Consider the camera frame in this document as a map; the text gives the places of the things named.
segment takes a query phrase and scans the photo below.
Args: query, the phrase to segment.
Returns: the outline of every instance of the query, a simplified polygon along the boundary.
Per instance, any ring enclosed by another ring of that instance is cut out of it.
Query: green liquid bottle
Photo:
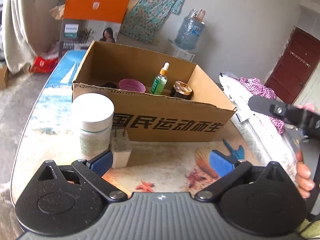
[[[164,67],[160,70],[159,75],[156,76],[152,87],[151,87],[151,94],[156,96],[160,96],[162,90],[164,89],[165,84],[167,83],[167,72],[169,68],[169,63],[165,63]]]

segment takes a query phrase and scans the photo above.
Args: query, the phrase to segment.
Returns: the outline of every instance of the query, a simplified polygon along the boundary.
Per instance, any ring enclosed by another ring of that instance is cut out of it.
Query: dark red door
[[[296,28],[283,56],[266,82],[285,103],[299,95],[320,59],[320,41]]]

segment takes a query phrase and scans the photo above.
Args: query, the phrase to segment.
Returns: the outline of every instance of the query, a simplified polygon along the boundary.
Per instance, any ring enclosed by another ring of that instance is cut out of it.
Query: small cardboard box
[[[116,43],[124,17],[138,0],[66,0],[59,58],[69,49],[87,49],[92,41]]]
[[[164,95],[102,87],[132,78],[150,91],[165,62],[170,63]],[[168,95],[176,80],[190,85],[191,100]],[[197,65],[154,51],[94,41],[72,84],[73,99],[99,93],[115,106],[113,127],[125,128],[132,141],[207,142],[233,116],[235,107]]]
[[[3,90],[8,86],[8,79],[9,79],[8,67],[6,65],[3,67],[0,67],[0,90]]]

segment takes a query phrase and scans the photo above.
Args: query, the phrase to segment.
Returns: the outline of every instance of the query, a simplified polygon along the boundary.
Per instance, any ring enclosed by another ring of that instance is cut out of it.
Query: blue water bottle
[[[192,9],[188,16],[186,16],[180,26],[177,37],[174,40],[175,44],[184,50],[196,49],[198,40],[202,31],[205,28],[202,22],[205,11]]]

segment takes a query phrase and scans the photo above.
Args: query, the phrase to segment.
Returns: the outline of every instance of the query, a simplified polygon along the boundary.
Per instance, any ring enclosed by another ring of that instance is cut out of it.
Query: hand
[[[302,153],[298,151],[297,158],[297,174],[296,182],[298,183],[298,191],[303,198],[310,197],[310,190],[315,187],[315,183],[310,179],[310,169],[302,162]]]

